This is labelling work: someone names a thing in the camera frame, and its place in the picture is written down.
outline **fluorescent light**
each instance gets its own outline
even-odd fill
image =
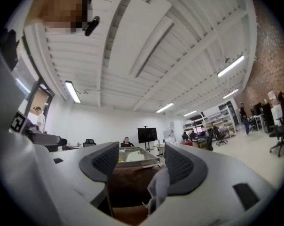
[[[191,114],[193,114],[193,113],[195,113],[195,112],[197,112],[197,111],[190,112],[190,113],[188,113],[188,114],[185,114],[184,116],[191,115]]]
[[[220,73],[217,74],[218,77],[223,76],[226,72],[228,72],[229,70],[233,69],[237,64],[239,64],[241,61],[243,61],[245,58],[244,55],[242,55],[238,60],[234,61],[230,66],[228,66],[227,68],[225,68],[223,71],[221,71]]]
[[[174,104],[173,104],[173,103],[170,103],[170,104],[166,105],[166,106],[165,106],[165,107],[163,107],[162,109],[159,109],[159,110],[157,111],[157,113],[162,112],[163,110],[165,110],[165,109],[167,109],[167,108],[171,107],[172,105],[174,105]]]
[[[234,93],[236,93],[238,91],[238,89],[232,91],[231,93],[229,93],[228,95],[224,96],[223,99],[229,97],[230,95],[233,95]]]
[[[23,87],[23,89],[30,94],[31,91],[18,78],[16,78],[16,82],[18,82]]]
[[[71,81],[65,81],[65,84],[66,84],[66,87],[68,89],[68,91],[70,92],[73,100],[76,102],[76,103],[80,103],[80,99],[78,98],[78,95],[76,93],[76,90],[75,88],[73,87],[73,84]]]

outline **monitor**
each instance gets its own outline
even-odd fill
[[[156,128],[138,128],[139,143],[157,141],[157,129]]]
[[[255,112],[255,115],[260,115],[261,114],[261,110],[260,108],[262,108],[262,104],[261,102],[254,105],[254,112]]]

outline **computer monitor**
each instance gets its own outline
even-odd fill
[[[261,102],[254,105],[254,112],[255,112],[255,115],[260,115],[261,114],[261,110],[260,108],[262,108],[262,104]]]

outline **tv screen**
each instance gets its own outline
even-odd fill
[[[156,141],[157,129],[156,128],[138,128],[138,139],[139,143]]]

